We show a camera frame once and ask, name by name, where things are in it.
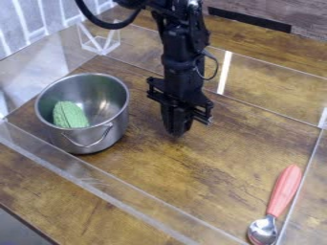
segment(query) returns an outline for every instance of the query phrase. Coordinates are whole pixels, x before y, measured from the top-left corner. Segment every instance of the black cable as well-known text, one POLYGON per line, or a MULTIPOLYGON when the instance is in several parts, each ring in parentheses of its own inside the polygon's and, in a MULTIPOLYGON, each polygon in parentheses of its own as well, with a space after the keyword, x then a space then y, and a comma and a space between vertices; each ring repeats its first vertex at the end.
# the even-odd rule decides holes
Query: black cable
POLYGON ((215 70, 214 75, 213 75, 211 77, 209 77, 209 78, 206 78, 205 75, 201 74, 199 69, 198 69, 198 66, 197 66, 197 61, 201 59, 201 57, 194 61, 195 70, 197 70, 198 75, 201 76, 201 78, 203 78, 203 80, 211 80, 211 79, 214 79, 215 76, 218 75, 221 64, 219 64, 219 61, 218 61, 218 59, 215 58, 215 56, 213 56, 213 54, 211 54, 209 51, 203 50, 203 51, 202 51, 202 54, 203 54, 205 56, 207 56, 209 58, 211 58, 211 59, 215 61, 215 63, 217 63, 217 70, 215 70))
POLYGON ((105 22, 102 19, 99 19, 95 14, 89 10, 86 3, 83 0, 75 0, 77 5, 81 9, 81 11, 83 12, 83 14, 86 15, 86 17, 89 18, 89 20, 98 26, 106 28, 106 29, 111 29, 111 30, 118 30, 122 29, 125 27, 127 27, 135 20, 135 18, 138 17, 139 12, 142 11, 142 8, 135 10, 135 12, 131 14, 131 16, 122 22, 119 23, 107 23, 105 22))

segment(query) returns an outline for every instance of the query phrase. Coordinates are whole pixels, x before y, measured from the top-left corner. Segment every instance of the metal pot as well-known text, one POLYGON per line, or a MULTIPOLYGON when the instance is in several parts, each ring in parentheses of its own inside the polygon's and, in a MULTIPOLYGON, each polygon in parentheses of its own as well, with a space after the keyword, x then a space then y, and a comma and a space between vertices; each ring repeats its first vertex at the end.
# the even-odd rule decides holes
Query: metal pot
POLYGON ((123 81, 106 74, 79 74, 54 82, 39 94, 35 110, 51 142, 74 154, 113 146, 129 126, 130 91, 123 81), (63 128, 54 124, 58 101, 74 102, 85 111, 90 126, 63 128))

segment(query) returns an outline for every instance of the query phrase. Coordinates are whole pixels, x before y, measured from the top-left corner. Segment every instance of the metal spoon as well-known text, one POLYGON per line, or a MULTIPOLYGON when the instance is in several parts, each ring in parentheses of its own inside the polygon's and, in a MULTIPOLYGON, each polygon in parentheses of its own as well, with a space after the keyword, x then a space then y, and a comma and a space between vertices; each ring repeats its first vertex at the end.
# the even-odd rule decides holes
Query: metal spoon
POLYGON ((274 187, 267 215, 249 227, 249 238, 254 245, 273 245, 278 240, 275 219, 283 213, 302 182, 302 169, 297 165, 287 167, 274 187))

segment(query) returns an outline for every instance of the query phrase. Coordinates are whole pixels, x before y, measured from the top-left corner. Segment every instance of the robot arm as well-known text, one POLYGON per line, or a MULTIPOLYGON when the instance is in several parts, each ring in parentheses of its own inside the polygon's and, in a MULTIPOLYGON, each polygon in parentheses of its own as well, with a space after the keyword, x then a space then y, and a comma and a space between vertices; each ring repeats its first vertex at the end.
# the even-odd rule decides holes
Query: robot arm
POLYGON ((163 78, 147 79, 149 98, 161 103, 163 124, 175 137, 191 129, 194 120, 209 124, 214 103, 202 93, 205 57, 215 58, 205 51, 210 33, 203 21, 202 1, 115 0, 121 6, 135 10, 119 27, 99 20, 87 10, 83 0, 75 1, 91 22, 109 29, 131 24, 139 11, 150 7, 163 42, 163 78))

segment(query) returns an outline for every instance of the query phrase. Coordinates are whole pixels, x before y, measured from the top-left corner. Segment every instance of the red spoon handle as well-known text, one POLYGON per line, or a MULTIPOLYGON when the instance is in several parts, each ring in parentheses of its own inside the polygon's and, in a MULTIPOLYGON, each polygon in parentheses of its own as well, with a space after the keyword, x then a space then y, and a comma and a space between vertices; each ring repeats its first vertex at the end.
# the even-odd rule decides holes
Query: red spoon handle
POLYGON ((274 187, 267 214, 277 218, 283 213, 302 182, 302 169, 297 165, 287 167, 274 187))

